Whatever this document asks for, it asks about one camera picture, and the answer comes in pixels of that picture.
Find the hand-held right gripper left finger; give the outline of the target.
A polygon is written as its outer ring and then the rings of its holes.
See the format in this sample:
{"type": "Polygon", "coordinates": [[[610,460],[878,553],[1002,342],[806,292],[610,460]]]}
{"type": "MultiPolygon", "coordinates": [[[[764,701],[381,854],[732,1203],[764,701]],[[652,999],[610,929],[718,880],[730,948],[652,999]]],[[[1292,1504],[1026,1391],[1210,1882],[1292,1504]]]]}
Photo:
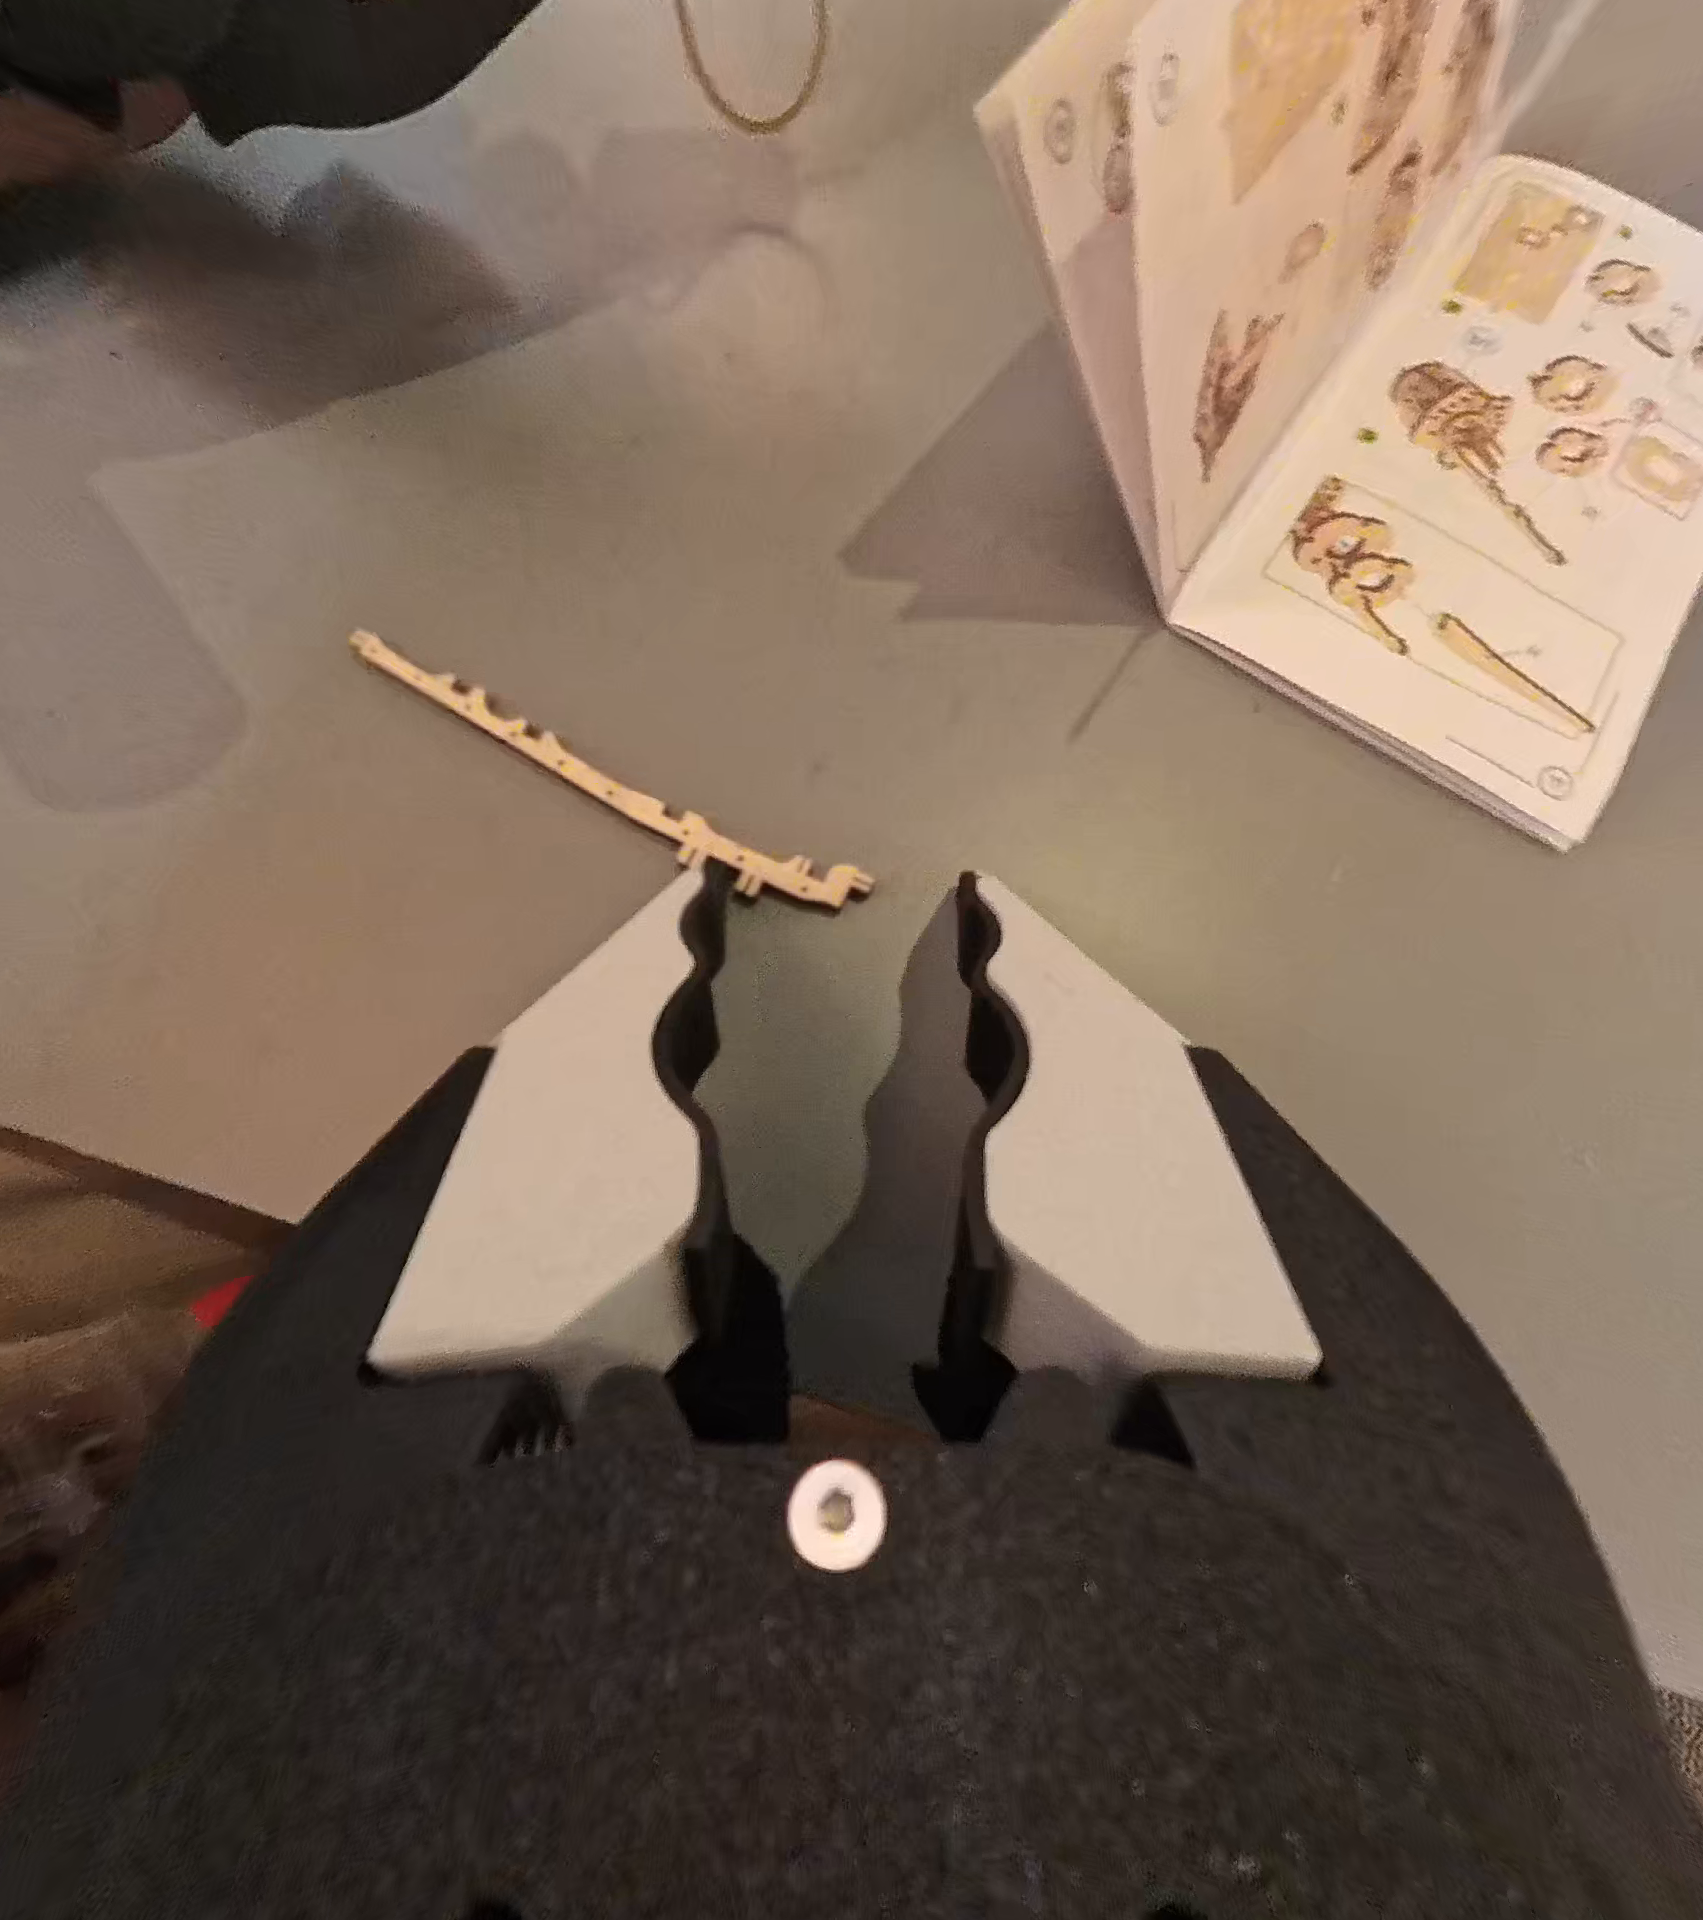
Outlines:
{"type": "Polygon", "coordinates": [[[700,1080],[732,880],[682,873],[511,1020],[369,1347],[389,1379],[527,1369],[569,1409],[658,1372],[720,1444],[790,1433],[780,1282],[700,1080]]]}

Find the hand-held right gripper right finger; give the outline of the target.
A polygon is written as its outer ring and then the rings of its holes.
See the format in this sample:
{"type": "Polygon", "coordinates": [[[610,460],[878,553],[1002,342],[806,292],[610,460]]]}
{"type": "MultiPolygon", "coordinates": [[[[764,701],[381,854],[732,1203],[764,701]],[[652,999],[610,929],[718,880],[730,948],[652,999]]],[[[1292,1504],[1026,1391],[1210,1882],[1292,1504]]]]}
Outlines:
{"type": "Polygon", "coordinates": [[[1310,1379],[1324,1354],[1184,1034],[1004,880],[956,887],[964,1069],[954,1263],[914,1388],[976,1442],[1014,1379],[1128,1402],[1172,1376],[1310,1379]]]}

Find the notched wooden model strip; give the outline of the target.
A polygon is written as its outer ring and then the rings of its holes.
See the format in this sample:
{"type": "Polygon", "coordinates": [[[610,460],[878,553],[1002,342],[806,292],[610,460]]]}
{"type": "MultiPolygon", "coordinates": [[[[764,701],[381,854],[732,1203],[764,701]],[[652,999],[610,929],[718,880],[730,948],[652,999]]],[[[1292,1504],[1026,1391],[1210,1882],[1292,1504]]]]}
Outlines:
{"type": "Polygon", "coordinates": [[[371,630],[355,630],[349,644],[363,664],[387,680],[459,718],[507,753],[616,814],[630,827],[670,845],[678,866],[700,869],[718,863],[728,869],[732,889],[744,899],[776,895],[798,906],[840,912],[856,899],[868,899],[876,889],[876,877],[856,863],[820,867],[804,854],[774,855],[724,832],[692,808],[676,808],[616,777],[567,746],[557,732],[503,707],[487,685],[435,672],[371,630]]]}

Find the person's left forearm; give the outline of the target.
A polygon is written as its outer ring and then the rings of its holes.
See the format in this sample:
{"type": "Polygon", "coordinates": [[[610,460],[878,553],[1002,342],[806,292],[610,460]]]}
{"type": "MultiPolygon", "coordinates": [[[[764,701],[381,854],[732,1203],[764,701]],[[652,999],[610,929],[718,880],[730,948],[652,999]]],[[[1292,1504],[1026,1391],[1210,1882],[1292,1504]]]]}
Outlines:
{"type": "Polygon", "coordinates": [[[0,2],[0,196],[201,124],[359,132],[461,85],[533,2],[0,2]]]}

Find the open assembly instruction booklet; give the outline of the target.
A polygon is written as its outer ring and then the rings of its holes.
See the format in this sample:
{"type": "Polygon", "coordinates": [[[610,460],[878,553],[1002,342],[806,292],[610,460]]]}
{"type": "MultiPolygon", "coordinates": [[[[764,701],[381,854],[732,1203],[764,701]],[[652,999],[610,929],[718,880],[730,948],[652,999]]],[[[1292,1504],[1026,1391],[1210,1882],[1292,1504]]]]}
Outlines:
{"type": "Polygon", "coordinates": [[[1703,232],[1502,154],[1554,4],[1066,4],[980,102],[1170,630],[1558,847],[1703,586],[1703,232]]]}

